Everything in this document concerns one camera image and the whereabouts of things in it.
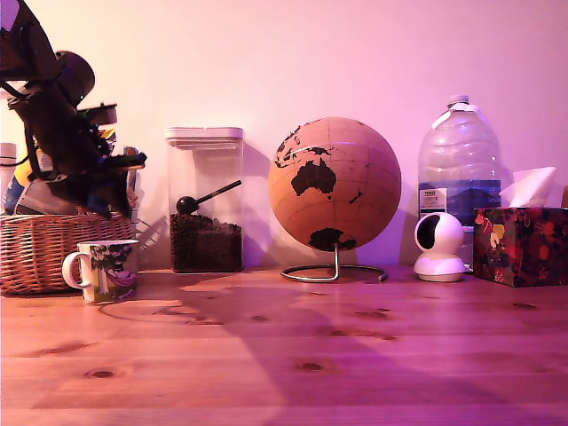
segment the tissue box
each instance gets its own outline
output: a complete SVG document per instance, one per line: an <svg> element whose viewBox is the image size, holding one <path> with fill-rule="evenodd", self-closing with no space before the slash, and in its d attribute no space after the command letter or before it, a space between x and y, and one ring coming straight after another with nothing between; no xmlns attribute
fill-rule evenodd
<svg viewBox="0 0 568 426"><path fill-rule="evenodd" d="M476 209L473 274L512 287L568 284L568 209Z"/></svg>

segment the wall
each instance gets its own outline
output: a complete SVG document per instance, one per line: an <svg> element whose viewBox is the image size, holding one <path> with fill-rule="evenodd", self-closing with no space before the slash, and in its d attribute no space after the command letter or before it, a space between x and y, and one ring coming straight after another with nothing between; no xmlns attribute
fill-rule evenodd
<svg viewBox="0 0 568 426"><path fill-rule="evenodd" d="M281 229L266 185L282 139L320 117L356 118L382 133L404 180L390 225L345 261L414 261L418 148L450 94L467 93L481 106L509 172L558 167L549 205L559 205L560 187L568 185L565 0L28 5L55 50L75 51L95 70L96 86L81 107L118 103L119 145L148 155L139 216L158 232L166 231L168 215L164 128L246 131L247 266L331 260ZM23 141L20 119L5 101L2 140ZM157 240L145 253L146 267L168 265L167 238Z"/></svg>

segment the metal globe stand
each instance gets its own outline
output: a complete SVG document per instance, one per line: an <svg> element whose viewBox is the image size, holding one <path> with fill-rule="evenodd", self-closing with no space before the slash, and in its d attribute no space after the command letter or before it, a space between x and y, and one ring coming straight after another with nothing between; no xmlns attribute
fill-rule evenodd
<svg viewBox="0 0 568 426"><path fill-rule="evenodd" d="M337 244L334 245L335 247L335 264L308 264L305 266L292 266L291 268L287 268L280 273L284 278L288 278L289 280L296 280L302 282L332 282L336 281L339 278L339 272L341 268L348 268L348 269L362 269L365 271L372 271L377 272L379 274L378 280L384 281L389 277L389 274L381 268L375 268L374 266L366 266L363 264L342 264L339 265L339 249ZM302 277L299 275L292 275L292 272L298 271L310 271L314 269L329 269L335 267L335 275L333 277Z"/></svg>

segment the basket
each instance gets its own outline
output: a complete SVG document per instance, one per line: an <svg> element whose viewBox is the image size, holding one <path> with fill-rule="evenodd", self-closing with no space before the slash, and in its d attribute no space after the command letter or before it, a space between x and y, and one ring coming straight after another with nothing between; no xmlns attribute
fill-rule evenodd
<svg viewBox="0 0 568 426"><path fill-rule="evenodd" d="M0 290L12 295L69 291L61 266L78 242L132 239L134 233L130 220L118 213L109 219L94 213L0 217ZM78 262L72 272L80 281Z"/></svg>

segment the cork globe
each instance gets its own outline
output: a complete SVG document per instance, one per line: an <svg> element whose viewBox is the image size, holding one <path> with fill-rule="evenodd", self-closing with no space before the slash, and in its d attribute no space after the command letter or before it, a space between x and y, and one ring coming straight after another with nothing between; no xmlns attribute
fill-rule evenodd
<svg viewBox="0 0 568 426"><path fill-rule="evenodd" d="M398 208L400 167L377 131L347 118L322 118L294 130L269 174L274 215L297 241L322 251L373 240Z"/></svg>

